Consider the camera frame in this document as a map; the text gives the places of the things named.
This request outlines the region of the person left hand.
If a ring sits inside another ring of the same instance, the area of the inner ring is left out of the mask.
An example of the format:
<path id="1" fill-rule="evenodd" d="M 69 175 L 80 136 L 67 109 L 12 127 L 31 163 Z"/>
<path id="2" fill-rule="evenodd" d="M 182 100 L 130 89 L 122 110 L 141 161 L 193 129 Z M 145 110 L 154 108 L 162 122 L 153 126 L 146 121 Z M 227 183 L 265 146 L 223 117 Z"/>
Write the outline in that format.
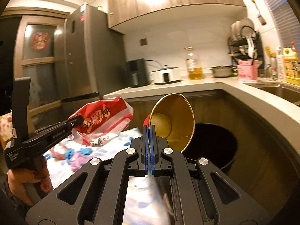
<path id="1" fill-rule="evenodd" d="M 26 191 L 25 183 L 40 183 L 41 190 L 46 194 L 53 191 L 49 170 L 47 169 L 47 160 L 44 156 L 39 156 L 38 161 L 42 167 L 40 171 L 25 168 L 8 170 L 8 187 L 11 193 L 29 206 L 33 206 L 34 203 Z"/>

